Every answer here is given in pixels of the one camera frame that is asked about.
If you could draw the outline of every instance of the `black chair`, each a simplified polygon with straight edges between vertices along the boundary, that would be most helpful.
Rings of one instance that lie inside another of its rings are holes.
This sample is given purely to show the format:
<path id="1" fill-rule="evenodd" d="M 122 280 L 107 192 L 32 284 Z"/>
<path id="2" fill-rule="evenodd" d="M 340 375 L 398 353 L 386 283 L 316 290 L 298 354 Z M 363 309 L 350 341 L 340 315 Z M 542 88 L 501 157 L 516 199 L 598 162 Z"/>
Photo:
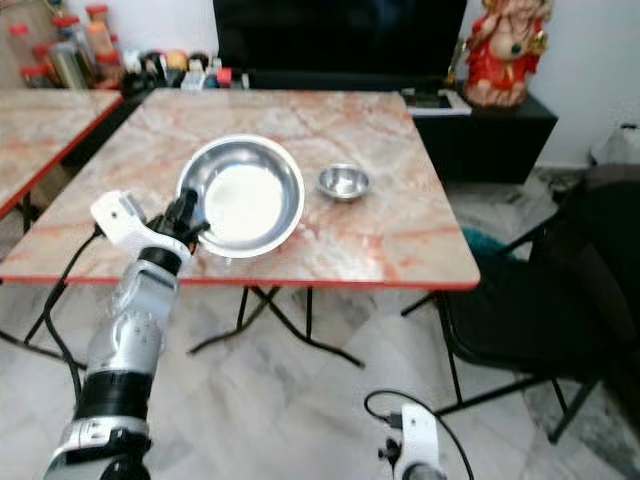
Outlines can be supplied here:
<path id="1" fill-rule="evenodd" d="M 612 362 L 633 368 L 628 359 L 640 328 L 638 209 L 640 182 L 579 188 L 556 215 L 499 253 L 474 254 L 482 278 L 475 290 L 434 292 L 402 312 L 437 302 L 457 399 L 438 414 L 550 381 L 564 412 L 549 434 L 556 443 Z M 528 242 L 528 262 L 507 255 Z M 454 354 L 528 375 L 463 399 Z M 568 406 L 557 378 L 582 384 Z"/>

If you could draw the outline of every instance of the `stainless steel bowl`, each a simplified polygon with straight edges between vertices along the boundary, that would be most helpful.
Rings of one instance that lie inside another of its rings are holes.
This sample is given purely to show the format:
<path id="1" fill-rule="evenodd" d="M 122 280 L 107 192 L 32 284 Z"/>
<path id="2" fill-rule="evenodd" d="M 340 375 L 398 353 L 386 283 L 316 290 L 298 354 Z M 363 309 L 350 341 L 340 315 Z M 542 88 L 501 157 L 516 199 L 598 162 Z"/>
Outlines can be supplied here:
<path id="1" fill-rule="evenodd" d="M 247 258 L 282 244 L 304 207 L 304 183 L 293 157 L 257 135 L 222 137 L 201 148 L 176 188 L 198 193 L 196 214 L 211 228 L 200 237 L 216 255 Z"/>
<path id="2" fill-rule="evenodd" d="M 370 188 L 367 174 L 352 165 L 332 165 L 318 177 L 318 190 L 338 200 L 354 200 Z"/>

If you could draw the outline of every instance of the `chair seat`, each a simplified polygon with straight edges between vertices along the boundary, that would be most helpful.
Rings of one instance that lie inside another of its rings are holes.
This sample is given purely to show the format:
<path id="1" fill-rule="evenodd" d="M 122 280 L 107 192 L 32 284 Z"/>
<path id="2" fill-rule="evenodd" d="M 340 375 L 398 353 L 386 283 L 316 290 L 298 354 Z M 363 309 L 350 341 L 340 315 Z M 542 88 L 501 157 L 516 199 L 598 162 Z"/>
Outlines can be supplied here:
<path id="1" fill-rule="evenodd" d="M 480 285 L 439 297 L 447 343 L 471 363 L 579 375 L 605 342 L 596 312 L 568 278 L 501 256 L 477 257 Z"/>

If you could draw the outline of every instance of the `red table edge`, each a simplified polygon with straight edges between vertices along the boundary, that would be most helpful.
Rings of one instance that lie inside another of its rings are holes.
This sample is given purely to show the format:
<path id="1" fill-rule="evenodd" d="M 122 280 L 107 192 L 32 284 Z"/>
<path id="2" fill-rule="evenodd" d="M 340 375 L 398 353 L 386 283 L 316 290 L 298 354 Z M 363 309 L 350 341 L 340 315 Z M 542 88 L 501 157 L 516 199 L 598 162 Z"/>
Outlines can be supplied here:
<path id="1" fill-rule="evenodd" d="M 58 281 L 57 276 L 50 275 L 5 275 L 1 277 L 4 283 L 20 283 L 20 284 L 53 284 Z M 278 279 L 260 279 L 255 278 L 185 278 L 180 279 L 182 286 L 262 286 L 274 285 L 279 287 L 318 287 L 318 288 L 348 288 L 368 290 L 374 288 L 397 288 L 402 290 L 429 290 L 429 291 L 447 291 L 462 292 L 473 290 L 480 279 L 468 282 L 357 282 L 357 281 L 305 281 L 305 280 L 278 280 Z M 83 277 L 75 276 L 67 279 L 68 285 L 112 285 L 115 286 L 120 281 L 120 277 Z"/>
<path id="2" fill-rule="evenodd" d="M 62 150 L 60 150 L 52 159 L 47 163 L 44 167 L 40 169 L 36 175 L 29 180 L 24 187 L 18 190 L 9 200 L 0 207 L 0 220 L 2 220 L 12 209 L 15 207 L 22 197 L 24 197 L 27 193 L 31 191 L 31 189 L 44 178 L 52 169 L 55 167 L 60 161 L 67 156 L 74 148 L 78 146 L 80 142 L 82 142 L 87 135 L 89 135 L 102 121 L 107 118 L 111 113 L 118 108 L 122 102 L 124 102 L 124 98 L 120 95 L 116 98 L 111 105 L 109 105 L 98 117 L 96 117 L 82 132 L 80 132 L 71 142 L 69 142 Z"/>

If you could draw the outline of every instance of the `marble table top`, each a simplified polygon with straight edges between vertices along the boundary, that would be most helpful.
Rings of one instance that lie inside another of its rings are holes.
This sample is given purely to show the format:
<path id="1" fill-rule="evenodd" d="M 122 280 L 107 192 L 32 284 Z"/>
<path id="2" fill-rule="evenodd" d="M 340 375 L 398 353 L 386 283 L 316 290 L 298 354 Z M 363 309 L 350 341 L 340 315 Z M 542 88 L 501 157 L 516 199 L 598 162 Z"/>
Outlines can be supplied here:
<path id="1" fill-rule="evenodd" d="M 147 217 L 164 211 L 183 166 L 228 134 L 263 135 L 298 163 L 302 219 L 251 259 L 197 251 L 183 284 L 470 289 L 480 275 L 402 98 L 387 93 L 157 90 L 129 117 L 0 265 L 5 281 L 52 282 L 93 230 L 89 206 L 129 190 Z M 315 188 L 334 163 L 363 168 L 368 196 L 336 203 Z M 130 258 L 90 246 L 70 283 L 116 283 Z"/>
<path id="2" fill-rule="evenodd" d="M 0 218 L 121 101 L 117 92 L 0 90 Z"/>

